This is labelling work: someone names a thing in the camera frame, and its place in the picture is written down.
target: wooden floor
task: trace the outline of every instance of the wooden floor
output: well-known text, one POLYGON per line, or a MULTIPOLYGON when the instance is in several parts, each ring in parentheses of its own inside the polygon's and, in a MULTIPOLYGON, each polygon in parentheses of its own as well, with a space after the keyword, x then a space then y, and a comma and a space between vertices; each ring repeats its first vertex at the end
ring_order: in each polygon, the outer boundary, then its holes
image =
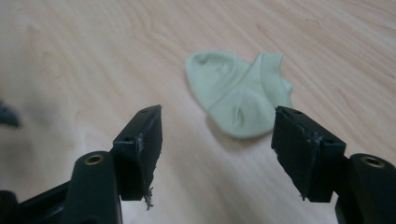
POLYGON ((184 70, 202 49, 282 52, 295 108, 348 156, 396 164, 395 0, 0 0, 0 99, 22 122, 0 127, 0 189, 23 201, 62 184, 162 105, 155 205, 122 203, 124 223, 337 223, 336 195, 303 202, 270 133, 234 140, 207 118, 184 70))

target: wood grain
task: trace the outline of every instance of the wood grain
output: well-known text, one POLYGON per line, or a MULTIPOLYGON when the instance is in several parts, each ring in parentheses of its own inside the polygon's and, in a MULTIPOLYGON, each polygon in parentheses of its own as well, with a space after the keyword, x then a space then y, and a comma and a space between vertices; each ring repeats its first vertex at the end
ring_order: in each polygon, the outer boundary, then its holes
POLYGON ((139 109, 163 105, 154 208, 122 203, 124 223, 336 223, 303 202, 271 134, 231 139, 206 117, 184 61, 202 49, 253 62, 284 54, 294 106, 396 164, 394 0, 0 0, 0 98, 22 128, 0 127, 0 189, 26 200, 109 150, 139 109))

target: light green sock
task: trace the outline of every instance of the light green sock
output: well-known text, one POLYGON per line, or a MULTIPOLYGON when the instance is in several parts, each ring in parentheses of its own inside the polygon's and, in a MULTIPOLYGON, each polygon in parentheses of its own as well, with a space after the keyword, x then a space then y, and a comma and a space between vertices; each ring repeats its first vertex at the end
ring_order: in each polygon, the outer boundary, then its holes
POLYGON ((291 107, 281 59, 278 53, 261 53, 249 65, 232 54, 203 51, 187 59, 186 71, 192 92, 220 129, 250 138, 272 130, 275 107, 291 107))

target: screw hole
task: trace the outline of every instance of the screw hole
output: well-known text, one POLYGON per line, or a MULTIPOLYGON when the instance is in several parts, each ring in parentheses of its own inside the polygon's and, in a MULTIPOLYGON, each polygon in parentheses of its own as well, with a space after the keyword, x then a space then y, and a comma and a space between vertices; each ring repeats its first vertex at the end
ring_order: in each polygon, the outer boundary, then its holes
POLYGON ((102 155, 93 155, 87 159, 85 159, 85 164, 87 165, 95 165, 99 162, 101 162, 102 160, 104 160, 105 158, 102 155))
POLYGON ((382 161, 377 160, 373 157, 362 157, 361 160, 366 163, 367 165, 373 166, 375 168, 384 168, 385 163, 382 161))

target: black plastic part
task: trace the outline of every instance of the black plastic part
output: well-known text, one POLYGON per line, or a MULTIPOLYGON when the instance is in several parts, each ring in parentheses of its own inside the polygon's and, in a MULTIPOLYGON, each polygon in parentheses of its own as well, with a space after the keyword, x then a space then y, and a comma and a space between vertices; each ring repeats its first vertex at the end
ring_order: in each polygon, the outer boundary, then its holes
POLYGON ((303 199, 328 203, 346 144, 304 113, 278 106, 271 147, 303 199))
POLYGON ((120 197, 110 153, 97 151, 79 158, 69 183, 60 223, 121 222, 120 197))
POLYGON ((362 224, 363 217, 355 198, 344 200, 339 197, 335 205, 335 214, 339 224, 362 224))
POLYGON ((27 223, 54 224, 59 223, 69 182, 50 189, 19 205, 27 223))
POLYGON ((150 184, 163 142, 161 106, 140 110, 113 142, 120 196, 124 201, 150 198, 150 184))
POLYGON ((13 192, 0 190, 0 224, 19 222, 15 216, 17 206, 17 197, 13 192))
POLYGON ((18 117, 14 111, 5 107, 0 102, 0 124, 6 124, 13 127, 19 127, 18 117))
POLYGON ((64 209, 68 182, 23 203, 10 191, 0 191, 0 224, 55 224, 64 209))
POLYGON ((396 169, 378 157, 350 157, 348 176, 364 223, 396 223, 396 169))

